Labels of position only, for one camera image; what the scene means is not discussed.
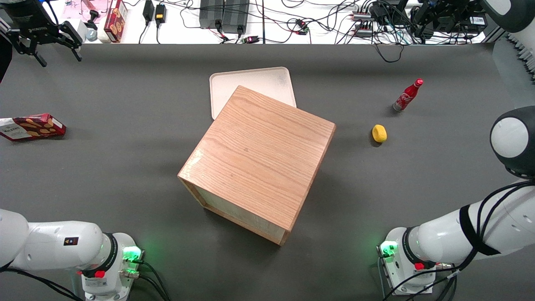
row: power supply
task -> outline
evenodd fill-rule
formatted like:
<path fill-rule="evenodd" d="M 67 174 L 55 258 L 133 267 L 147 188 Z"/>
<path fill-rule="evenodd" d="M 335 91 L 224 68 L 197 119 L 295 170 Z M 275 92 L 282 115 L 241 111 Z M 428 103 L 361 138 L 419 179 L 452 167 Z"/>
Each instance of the power supply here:
<path fill-rule="evenodd" d="M 201 0 L 199 23 L 202 28 L 218 29 L 223 22 L 224 0 Z"/>
<path fill-rule="evenodd" d="M 227 0 L 223 12 L 223 32 L 244 34 L 248 15 L 249 0 Z"/>

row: red snack box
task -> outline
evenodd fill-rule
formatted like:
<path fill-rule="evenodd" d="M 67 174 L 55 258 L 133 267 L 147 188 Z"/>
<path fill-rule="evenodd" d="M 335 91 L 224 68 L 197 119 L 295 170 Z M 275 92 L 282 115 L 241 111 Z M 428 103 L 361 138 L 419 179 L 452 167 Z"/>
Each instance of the red snack box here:
<path fill-rule="evenodd" d="M 49 113 L 0 118 L 0 134 L 11 141 L 62 136 L 67 127 Z"/>
<path fill-rule="evenodd" d="M 120 43 L 123 31 L 125 30 L 126 15 L 128 10 L 122 0 L 111 2 L 108 18 L 104 25 L 104 31 L 107 33 L 112 43 Z"/>

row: black strap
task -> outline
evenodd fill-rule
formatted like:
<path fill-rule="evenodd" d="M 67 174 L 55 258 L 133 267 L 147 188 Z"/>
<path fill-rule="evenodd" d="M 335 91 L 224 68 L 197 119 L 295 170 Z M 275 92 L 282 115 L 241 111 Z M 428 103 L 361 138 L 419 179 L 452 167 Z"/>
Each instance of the black strap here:
<path fill-rule="evenodd" d="M 0 273 L 1 272 L 5 272 L 7 270 L 7 268 L 9 268 L 9 265 L 12 264 L 15 260 L 11 260 L 10 262 L 7 263 L 7 265 L 3 266 L 3 267 L 0 267 Z"/>
<path fill-rule="evenodd" d="M 461 224 L 461 229 L 472 247 L 479 253 L 487 256 L 500 254 L 498 250 L 485 244 L 485 242 L 476 234 L 472 222 L 470 221 L 470 215 L 468 214 L 469 208 L 470 205 L 466 205 L 459 210 L 459 224 Z"/>
<path fill-rule="evenodd" d="M 92 269 L 92 270 L 83 270 L 82 274 L 87 278 L 94 278 L 95 272 L 99 270 L 103 270 L 107 272 L 111 268 L 111 266 L 113 265 L 113 262 L 115 261 L 115 258 L 117 257 L 117 251 L 118 251 L 117 240 L 111 233 L 104 233 L 104 234 L 108 236 L 110 239 L 110 243 L 111 243 L 110 255 L 108 256 L 108 258 L 106 258 L 106 260 L 99 267 Z"/>

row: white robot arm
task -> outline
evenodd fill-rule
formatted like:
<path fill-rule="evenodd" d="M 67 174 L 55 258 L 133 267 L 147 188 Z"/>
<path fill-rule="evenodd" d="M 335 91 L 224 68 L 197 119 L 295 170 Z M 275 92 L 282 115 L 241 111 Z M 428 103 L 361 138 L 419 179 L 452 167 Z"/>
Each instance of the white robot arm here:
<path fill-rule="evenodd" d="M 0 209 L 0 272 L 75 269 L 90 300 L 126 300 L 138 269 L 141 250 L 127 234 L 102 233 L 93 223 L 66 221 L 28 223 Z"/>
<path fill-rule="evenodd" d="M 435 220 L 390 231 L 378 251 L 394 295 L 430 294 L 430 272 L 438 263 L 503 256 L 535 243 L 535 106 L 500 116 L 490 141 L 506 170 L 525 181 Z"/>

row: coca-cola bottle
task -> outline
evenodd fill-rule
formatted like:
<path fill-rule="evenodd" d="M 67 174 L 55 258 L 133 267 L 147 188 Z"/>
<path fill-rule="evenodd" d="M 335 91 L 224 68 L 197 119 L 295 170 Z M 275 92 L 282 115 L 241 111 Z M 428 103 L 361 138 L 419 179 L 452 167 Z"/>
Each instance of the coca-cola bottle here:
<path fill-rule="evenodd" d="M 403 94 L 394 102 L 394 110 L 401 112 L 410 104 L 410 102 L 416 97 L 418 89 L 423 85 L 424 80 L 419 78 L 410 87 L 407 87 Z"/>

